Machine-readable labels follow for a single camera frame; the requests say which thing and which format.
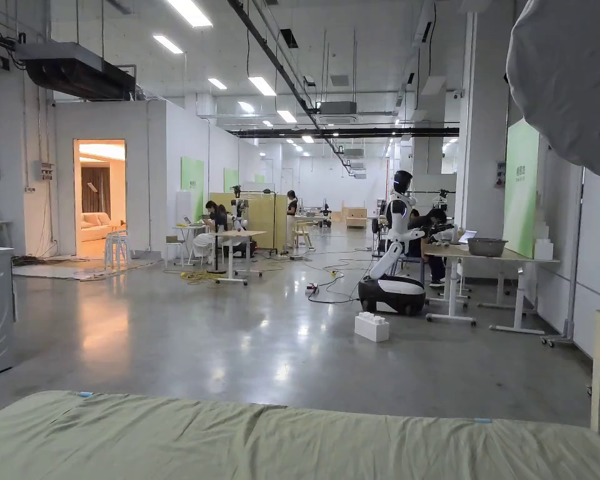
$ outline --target green bedsheet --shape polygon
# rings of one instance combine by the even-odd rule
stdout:
[[[587,429],[45,392],[0,411],[0,480],[600,480]]]

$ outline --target green panel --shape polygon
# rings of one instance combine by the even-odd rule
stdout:
[[[529,258],[534,256],[539,142],[538,132],[523,119],[509,127],[503,238],[507,248]]]
[[[232,193],[234,191],[233,187],[236,185],[240,185],[238,170],[234,170],[232,168],[225,168],[224,169],[224,192]]]
[[[191,190],[193,221],[202,216],[204,206],[204,163],[189,157],[181,157],[181,188]]]

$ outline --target sofa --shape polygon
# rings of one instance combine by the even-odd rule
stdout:
[[[111,218],[104,212],[84,212],[80,225],[81,241],[102,240],[113,232]]]

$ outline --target curtain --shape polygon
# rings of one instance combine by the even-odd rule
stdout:
[[[111,188],[109,168],[82,167],[82,211],[105,212],[111,217]],[[91,183],[97,190],[89,187]]]

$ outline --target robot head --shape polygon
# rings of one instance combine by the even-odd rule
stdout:
[[[409,184],[411,183],[412,178],[413,177],[408,171],[396,171],[396,175],[394,175],[394,190],[397,193],[404,195],[404,193],[409,189]]]

